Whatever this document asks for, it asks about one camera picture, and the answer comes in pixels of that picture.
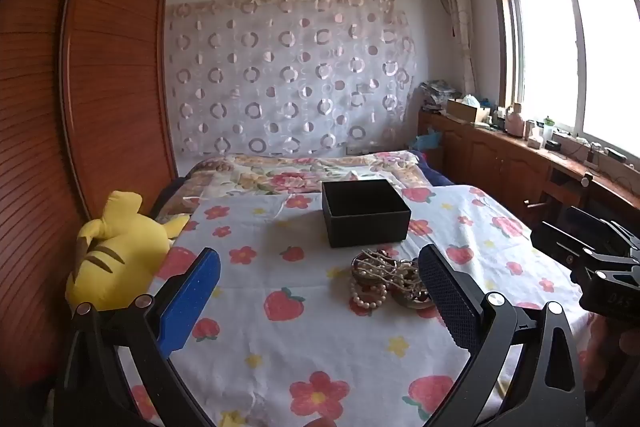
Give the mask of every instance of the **wooden wardrobe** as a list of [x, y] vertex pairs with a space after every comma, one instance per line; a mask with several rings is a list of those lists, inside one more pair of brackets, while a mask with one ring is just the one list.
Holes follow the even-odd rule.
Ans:
[[0, 0], [0, 370], [58, 364], [76, 233], [112, 190], [176, 177], [165, 0]]

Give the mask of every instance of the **bed sheet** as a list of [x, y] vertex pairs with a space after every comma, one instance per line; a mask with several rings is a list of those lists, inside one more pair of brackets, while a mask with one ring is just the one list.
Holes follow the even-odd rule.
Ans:
[[159, 218], [192, 214], [201, 200], [240, 194], [319, 192], [322, 182], [387, 179], [398, 189], [431, 187], [409, 151], [342, 158], [281, 158], [229, 154], [191, 169], [187, 181], [167, 201]]
[[[467, 186], [405, 188], [407, 238], [385, 245], [412, 259], [434, 243], [482, 290], [514, 305], [560, 302], [583, 350], [590, 314], [569, 271], [535, 250], [530, 230]], [[186, 345], [171, 361], [219, 426], [300, 427], [318, 415], [347, 427], [421, 427], [458, 377], [468, 352], [436, 309], [391, 301], [364, 311], [350, 301], [349, 267], [360, 248], [329, 247], [320, 194], [204, 202], [154, 279], [183, 273], [204, 247], [222, 260], [220, 283]], [[483, 416], [495, 413], [519, 354], [513, 347]], [[158, 421], [124, 350], [124, 370], [142, 414]]]

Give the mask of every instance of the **window pane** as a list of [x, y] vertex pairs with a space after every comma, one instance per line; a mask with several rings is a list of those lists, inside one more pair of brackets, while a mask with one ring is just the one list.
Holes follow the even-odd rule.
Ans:
[[573, 128], [578, 102], [578, 49], [571, 0], [520, 0], [526, 118], [549, 115]]
[[640, 20], [634, 0], [578, 0], [587, 54], [585, 133], [640, 156]]

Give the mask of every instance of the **yellow plush toy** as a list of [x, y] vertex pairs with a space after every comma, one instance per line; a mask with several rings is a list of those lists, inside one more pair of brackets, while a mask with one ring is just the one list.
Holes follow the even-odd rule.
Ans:
[[[76, 267], [66, 280], [66, 301], [75, 310], [91, 302], [98, 310], [126, 308], [144, 293], [189, 220], [178, 216], [161, 225], [138, 211], [142, 196], [134, 192], [109, 195], [102, 217], [78, 233]], [[87, 252], [92, 240], [98, 243]]]

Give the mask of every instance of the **patterned curtain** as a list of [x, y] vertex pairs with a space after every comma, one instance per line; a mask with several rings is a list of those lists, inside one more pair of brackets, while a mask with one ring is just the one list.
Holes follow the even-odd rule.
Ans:
[[170, 7], [176, 152], [344, 155], [393, 146], [415, 74], [394, 0], [225, 0]]
[[449, 13], [453, 24], [453, 33], [456, 42], [462, 48], [463, 75], [465, 81], [465, 94], [476, 93], [476, 80], [471, 60], [471, 44], [474, 39], [471, 19], [471, 0], [447, 0]]

